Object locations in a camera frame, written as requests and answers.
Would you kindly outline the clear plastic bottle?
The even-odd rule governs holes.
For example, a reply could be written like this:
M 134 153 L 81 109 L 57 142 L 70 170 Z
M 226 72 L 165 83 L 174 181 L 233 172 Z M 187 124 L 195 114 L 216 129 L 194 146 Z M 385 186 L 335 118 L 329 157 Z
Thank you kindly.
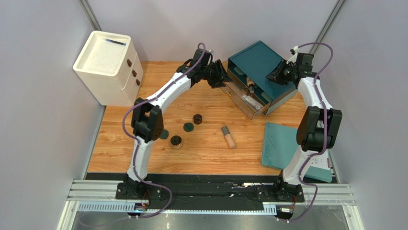
M 241 99 L 245 104 L 253 108 L 255 111 L 258 111 L 263 108 L 263 105 L 261 103 L 259 103 L 257 100 L 255 100 L 249 95 L 244 94 L 242 95 Z

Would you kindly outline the transparent smoky drawer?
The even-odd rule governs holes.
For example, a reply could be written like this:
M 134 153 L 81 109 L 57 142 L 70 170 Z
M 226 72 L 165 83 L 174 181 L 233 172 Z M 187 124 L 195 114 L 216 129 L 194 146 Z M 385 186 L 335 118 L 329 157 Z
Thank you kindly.
M 272 100 L 261 96 L 262 90 L 255 85 L 254 93 L 250 93 L 246 84 L 246 76 L 237 77 L 234 73 L 229 72 L 232 82 L 226 82 L 226 87 L 222 91 L 235 103 L 238 108 L 250 119 L 264 114 L 266 115 Z

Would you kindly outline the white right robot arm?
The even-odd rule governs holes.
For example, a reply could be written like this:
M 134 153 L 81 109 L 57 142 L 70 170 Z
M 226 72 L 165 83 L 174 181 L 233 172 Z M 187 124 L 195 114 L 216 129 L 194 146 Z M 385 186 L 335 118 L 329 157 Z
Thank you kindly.
M 321 91 L 319 75 L 312 71 L 314 55 L 295 51 L 292 54 L 266 76 L 279 85 L 293 83 L 306 105 L 296 134 L 298 148 L 274 183 L 272 194 L 279 201 L 291 201 L 300 194 L 304 173 L 318 156 L 334 146 L 342 120 L 341 110 L 328 103 Z

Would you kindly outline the brown foundation bottle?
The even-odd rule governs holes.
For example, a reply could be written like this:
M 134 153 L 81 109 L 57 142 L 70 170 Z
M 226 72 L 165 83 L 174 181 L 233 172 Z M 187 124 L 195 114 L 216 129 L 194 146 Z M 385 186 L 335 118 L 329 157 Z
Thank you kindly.
M 247 87 L 249 89 L 249 93 L 254 94 L 254 88 L 255 88 L 254 81 L 249 77 L 246 78 L 246 81 L 247 81 Z

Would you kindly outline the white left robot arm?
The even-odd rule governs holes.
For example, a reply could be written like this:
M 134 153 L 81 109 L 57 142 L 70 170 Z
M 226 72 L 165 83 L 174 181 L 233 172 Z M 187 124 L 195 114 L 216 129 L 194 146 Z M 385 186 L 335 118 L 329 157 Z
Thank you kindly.
M 132 116 L 132 133 L 125 134 L 135 141 L 131 165 L 119 183 L 116 199 L 141 199 L 147 195 L 152 183 L 145 182 L 151 151 L 164 131 L 163 114 L 166 109 L 184 92 L 201 80 L 207 81 L 211 88 L 225 87 L 232 82 L 221 60 L 213 60 L 213 55 L 200 43 L 193 58 L 179 66 L 173 77 L 156 93 L 146 99 L 137 98 L 134 106 L 124 117 Z

